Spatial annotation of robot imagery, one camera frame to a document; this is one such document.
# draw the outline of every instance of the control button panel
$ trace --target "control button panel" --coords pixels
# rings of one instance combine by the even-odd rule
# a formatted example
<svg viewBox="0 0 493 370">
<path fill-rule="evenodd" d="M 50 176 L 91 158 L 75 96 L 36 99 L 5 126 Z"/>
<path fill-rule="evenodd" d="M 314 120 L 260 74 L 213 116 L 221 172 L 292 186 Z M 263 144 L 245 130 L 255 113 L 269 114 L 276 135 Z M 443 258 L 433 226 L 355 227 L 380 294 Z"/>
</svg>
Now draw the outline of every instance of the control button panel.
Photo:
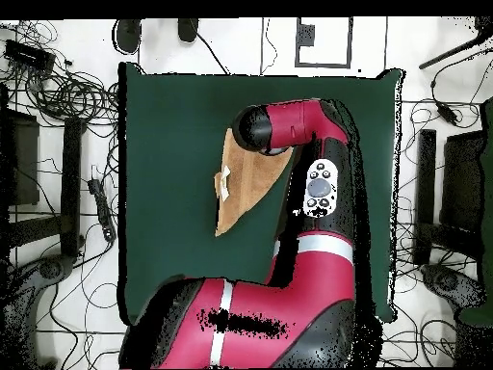
<svg viewBox="0 0 493 370">
<path fill-rule="evenodd" d="M 335 211 L 337 203 L 337 168 L 327 159 L 318 159 L 308 169 L 303 213 L 320 218 Z"/>
</svg>

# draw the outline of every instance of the silver stripe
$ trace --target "silver stripe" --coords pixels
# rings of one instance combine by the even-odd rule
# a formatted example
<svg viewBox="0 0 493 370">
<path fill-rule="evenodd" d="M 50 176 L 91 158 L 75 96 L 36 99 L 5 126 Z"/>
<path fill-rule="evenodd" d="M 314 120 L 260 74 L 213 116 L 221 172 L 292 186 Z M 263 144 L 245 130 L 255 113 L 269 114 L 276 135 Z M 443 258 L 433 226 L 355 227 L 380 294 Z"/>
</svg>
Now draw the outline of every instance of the silver stripe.
<svg viewBox="0 0 493 370">
<path fill-rule="evenodd" d="M 279 253 L 279 242 L 273 247 L 273 256 Z M 304 235 L 298 238 L 298 253 L 307 251 L 322 251 L 340 255 L 352 264 L 352 246 L 341 238 L 332 235 Z"/>
<path fill-rule="evenodd" d="M 227 310 L 229 313 L 229 308 L 231 306 L 231 300 L 233 299 L 233 284 L 228 280 L 224 280 L 224 289 L 222 290 L 221 305 L 220 309 Z M 222 344 L 224 343 L 224 337 L 226 333 L 214 331 L 212 338 L 212 349 L 211 349 L 211 366 L 219 366 L 221 363 L 222 354 Z"/>
</svg>

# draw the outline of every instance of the dark green mat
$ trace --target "dark green mat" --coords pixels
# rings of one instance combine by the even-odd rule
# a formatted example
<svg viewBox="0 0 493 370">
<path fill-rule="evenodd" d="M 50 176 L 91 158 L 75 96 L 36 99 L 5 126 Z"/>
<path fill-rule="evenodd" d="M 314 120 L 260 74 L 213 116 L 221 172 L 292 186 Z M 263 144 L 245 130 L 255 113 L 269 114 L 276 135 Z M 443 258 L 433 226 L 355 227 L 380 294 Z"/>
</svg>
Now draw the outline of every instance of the dark green mat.
<svg viewBox="0 0 493 370">
<path fill-rule="evenodd" d="M 120 68 L 122 93 L 124 71 Z M 373 298 L 377 316 L 391 321 L 389 231 L 395 100 L 402 79 L 400 70 L 379 79 L 144 75 L 126 65 L 126 271 L 123 263 L 118 283 L 120 294 L 124 291 L 121 315 L 128 313 L 132 320 L 156 287 L 177 274 L 264 281 L 289 167 L 252 210 L 216 238 L 213 177 L 221 169 L 225 130 L 248 105 L 318 97 L 341 100 L 360 133 Z"/>
</svg>

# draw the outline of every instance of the red robot arm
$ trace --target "red robot arm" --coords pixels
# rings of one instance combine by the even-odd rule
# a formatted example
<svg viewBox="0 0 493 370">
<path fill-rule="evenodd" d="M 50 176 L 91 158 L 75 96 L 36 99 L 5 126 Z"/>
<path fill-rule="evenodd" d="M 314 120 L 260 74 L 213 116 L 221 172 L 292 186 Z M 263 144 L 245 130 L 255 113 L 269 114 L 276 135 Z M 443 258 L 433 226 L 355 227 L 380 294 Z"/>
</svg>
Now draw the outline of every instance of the red robot arm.
<svg viewBox="0 0 493 370">
<path fill-rule="evenodd" d="M 353 337 L 350 132 L 331 101 L 252 106 L 234 120 L 248 150 L 297 146 L 264 285 L 164 283 L 130 328 L 121 368 L 344 367 Z"/>
</svg>

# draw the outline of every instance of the black border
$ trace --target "black border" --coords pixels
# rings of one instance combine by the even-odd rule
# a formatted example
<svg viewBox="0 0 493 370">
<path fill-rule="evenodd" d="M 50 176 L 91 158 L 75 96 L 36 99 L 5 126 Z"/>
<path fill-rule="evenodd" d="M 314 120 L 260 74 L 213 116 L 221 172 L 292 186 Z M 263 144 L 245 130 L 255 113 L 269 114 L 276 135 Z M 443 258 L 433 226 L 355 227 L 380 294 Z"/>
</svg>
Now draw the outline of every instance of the black border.
<svg viewBox="0 0 493 370">
<path fill-rule="evenodd" d="M 350 69 L 350 63 L 352 60 L 352 26 L 354 24 L 354 17 L 348 17 L 350 20 L 350 27 L 348 29 L 348 49 L 346 51 L 346 63 L 345 64 L 310 64 L 310 63 L 301 63 L 299 61 L 299 30 L 302 26 L 301 17 L 297 17 L 297 38 L 296 38 L 296 46 L 295 46 L 295 67 L 296 68 L 344 68 Z"/>
</svg>

